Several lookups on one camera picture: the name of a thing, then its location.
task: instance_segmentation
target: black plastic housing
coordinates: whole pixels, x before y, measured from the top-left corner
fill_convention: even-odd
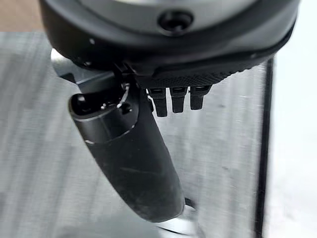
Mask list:
[[[180,181],[145,92],[141,91],[135,101],[127,100],[132,117],[126,119],[127,114],[120,116],[116,107],[83,119],[75,112],[74,97],[69,102],[70,114],[102,172],[125,203],[151,222],[179,216],[185,204]],[[131,124],[136,106],[137,120]],[[116,136],[109,133],[114,128],[107,128],[118,124],[114,120],[121,123]]]
[[[270,48],[293,26],[299,0],[259,0],[224,23],[179,37],[120,28],[76,0],[40,3],[49,40],[65,57],[77,63],[89,61],[95,68],[123,61],[145,64],[145,69]],[[140,67],[138,72],[145,73]]]

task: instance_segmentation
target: silver metal part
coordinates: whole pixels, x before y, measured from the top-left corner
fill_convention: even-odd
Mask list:
[[[183,214],[166,222],[157,223],[162,238],[205,238],[198,226],[197,212],[185,205]]]
[[[79,0],[85,7],[121,27],[160,34],[159,17],[170,10],[194,17],[188,31],[198,31],[228,20],[258,0]]]
[[[105,82],[114,78],[112,71],[100,71],[79,67],[71,60],[62,56],[55,49],[52,50],[51,60],[57,75],[72,83],[76,83],[82,93],[103,91],[108,87],[108,84]]]

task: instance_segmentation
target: controller grip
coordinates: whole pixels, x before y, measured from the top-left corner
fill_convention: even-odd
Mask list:
[[[72,99],[69,110],[97,164],[125,203],[141,218],[150,222],[163,222],[179,216],[185,200],[145,92],[139,91],[136,98],[136,123],[130,130],[104,142],[100,140],[100,135],[109,134],[109,129],[101,124],[107,121],[107,126],[111,128],[109,117],[116,115],[113,118],[116,125],[118,121],[127,124],[127,120],[118,118],[121,117],[120,113],[82,119],[73,110]]]

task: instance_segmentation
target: gray background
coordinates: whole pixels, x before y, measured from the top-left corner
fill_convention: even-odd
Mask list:
[[[188,96],[184,114],[169,103],[157,119],[208,238],[253,235],[263,77],[263,66],[236,74],[202,111],[190,112]],[[136,227],[151,225],[126,208],[70,119],[76,92],[53,72],[43,33],[0,34],[1,238],[116,237],[110,224],[148,236]]]

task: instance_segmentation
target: screw hole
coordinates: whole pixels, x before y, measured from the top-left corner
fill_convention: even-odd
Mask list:
[[[158,24],[165,34],[177,36],[185,33],[193,21],[192,14],[188,12],[168,11],[159,18]]]

